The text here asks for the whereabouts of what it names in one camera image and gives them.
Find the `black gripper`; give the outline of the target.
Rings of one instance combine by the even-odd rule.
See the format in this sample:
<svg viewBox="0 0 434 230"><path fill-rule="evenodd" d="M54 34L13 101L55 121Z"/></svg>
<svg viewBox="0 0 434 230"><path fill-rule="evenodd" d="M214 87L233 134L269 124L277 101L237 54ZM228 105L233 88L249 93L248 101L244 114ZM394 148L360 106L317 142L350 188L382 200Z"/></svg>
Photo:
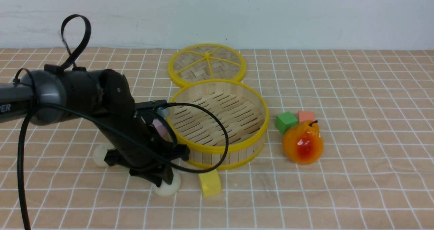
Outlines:
<svg viewBox="0 0 434 230"><path fill-rule="evenodd" d="M122 132L165 159L189 158L190 150L186 145L179 144L174 147L170 142L159 139L142 117L135 114L135 100L130 93L128 81L122 74L111 69L103 69L90 71L89 76L102 92L99 110L93 114L97 121ZM149 181L157 187L161 187L162 183L172 184L174 174L171 166L160 165L149 153L132 142L102 126L99 126L99 129L121 154L129 168L138 171L149 170Z"/></svg>

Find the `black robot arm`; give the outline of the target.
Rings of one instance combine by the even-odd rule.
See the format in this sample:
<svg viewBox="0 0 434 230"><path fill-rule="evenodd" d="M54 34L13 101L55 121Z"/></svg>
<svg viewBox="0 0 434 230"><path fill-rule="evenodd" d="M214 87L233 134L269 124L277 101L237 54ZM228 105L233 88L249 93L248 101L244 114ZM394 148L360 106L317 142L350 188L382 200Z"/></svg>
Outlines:
<svg viewBox="0 0 434 230"><path fill-rule="evenodd" d="M111 69L34 70L1 84L2 123L27 115L37 126L88 119L110 141L94 151L95 164L124 166L156 187L180 185L179 173L156 156L167 161L189 157L186 145L164 140L153 125L167 116L166 105L165 100L136 103L126 77Z"/></svg>

